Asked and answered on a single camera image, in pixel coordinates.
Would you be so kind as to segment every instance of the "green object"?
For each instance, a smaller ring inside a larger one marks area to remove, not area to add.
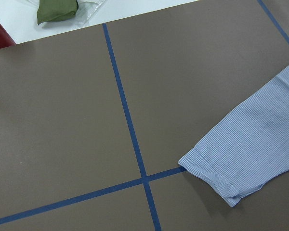
[[[73,18],[77,9],[76,0],[39,0],[38,24]]]

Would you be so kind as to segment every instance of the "green cloth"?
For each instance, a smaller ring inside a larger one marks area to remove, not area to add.
[[[76,0],[39,0],[38,24],[73,18],[77,9]]]

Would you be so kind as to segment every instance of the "blue tape line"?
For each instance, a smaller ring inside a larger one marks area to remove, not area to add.
[[[10,222],[10,221],[14,221],[14,220],[26,218],[29,216],[33,216],[33,215],[36,215],[39,213],[44,213],[44,212],[47,212],[47,211],[50,211],[53,209],[61,208],[61,207],[67,206],[67,205],[75,204],[75,203],[78,203],[81,201],[86,201],[86,200],[89,200],[89,199],[92,199],[92,198],[95,198],[98,196],[102,196],[105,194],[113,193],[113,192],[116,192],[116,191],[119,191],[122,189],[130,188],[130,187],[142,184],[142,183],[143,183],[143,179],[131,180],[131,181],[128,181],[126,183],[122,183],[122,184],[111,186],[111,187],[108,187],[105,189],[90,192],[90,193],[87,193],[87,194],[84,194],[81,196],[69,198],[69,199],[59,201],[59,202],[56,202],[56,203],[53,203],[50,205],[45,205],[45,206],[42,206],[39,208],[34,208],[34,209],[31,209],[31,210],[28,210],[25,212],[10,215],[10,216],[4,217],[4,218],[0,218],[0,225],[7,223],[7,222]]]
[[[125,118],[126,118],[129,130],[130,130],[131,141],[133,143],[133,147],[134,147],[134,151],[135,151],[138,167],[139,167],[139,170],[140,170],[140,175],[141,175],[141,177],[142,177],[142,179],[144,181],[144,189],[145,189],[144,191],[145,191],[146,198],[147,198],[147,201],[148,201],[148,204],[149,204],[150,213],[151,213],[151,217],[152,217],[152,220],[153,220],[154,228],[155,228],[156,231],[161,231],[161,226],[160,226],[159,219],[158,219],[158,213],[156,211],[156,207],[155,207],[154,200],[153,200],[153,195],[152,195],[152,192],[151,192],[149,181],[147,179],[147,174],[146,174],[146,171],[145,171],[145,165],[144,165],[141,153],[140,153],[139,144],[138,144],[138,141],[137,141],[137,138],[136,138],[135,129],[134,129],[134,126],[133,126],[133,123],[132,123],[132,120],[131,120],[131,114],[130,114],[129,107],[128,107],[128,104],[127,104],[127,101],[126,101],[126,97],[125,97],[125,94],[124,94],[123,85],[122,85],[122,82],[121,82],[121,78],[120,78],[117,62],[116,62],[116,59],[115,59],[115,54],[114,54],[114,51],[112,49],[111,40],[110,40],[110,36],[109,36],[109,32],[108,32],[106,24],[103,24],[103,29],[104,29],[104,35],[105,35],[105,39],[106,39],[106,43],[107,43],[107,47],[108,47],[108,52],[109,52],[112,68],[114,70],[114,74],[115,74],[115,78],[116,78],[116,82],[117,82],[120,98],[121,98],[121,101],[122,101],[122,106],[123,106]]]
[[[262,9],[264,10],[264,12],[269,16],[269,18],[271,19],[272,23],[275,25],[275,27],[278,29],[278,31],[280,32],[280,34],[284,37],[284,39],[287,41],[287,43],[289,44],[289,36],[286,34],[286,32],[283,30],[283,28],[280,26],[280,24],[278,23],[278,21],[274,18],[274,16],[272,15],[272,13],[269,11],[269,9],[266,7],[266,5],[264,4],[264,2],[262,0],[257,0],[258,3],[261,5]]]
[[[153,181],[153,180],[161,179],[161,178],[168,177],[168,176],[171,176],[171,175],[174,175],[177,173],[181,173],[181,172],[185,172],[185,171],[186,171],[186,169],[184,167],[176,167],[173,169],[169,169],[169,170],[166,170],[163,172],[159,172],[159,173],[150,175],[147,177],[147,179],[148,179],[148,181]]]

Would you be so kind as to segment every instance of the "clear plastic bag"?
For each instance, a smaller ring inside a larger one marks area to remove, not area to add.
[[[79,8],[76,12],[76,16],[73,19],[76,24],[79,26],[86,26],[88,24],[89,19],[94,15],[94,13],[101,7],[101,5],[106,0],[78,0]],[[27,2],[31,3],[37,10],[39,8],[39,0],[27,0]]]

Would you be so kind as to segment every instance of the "blue striped fabric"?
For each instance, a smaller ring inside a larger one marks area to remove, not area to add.
[[[231,207],[289,171],[289,66],[232,110],[179,164]]]

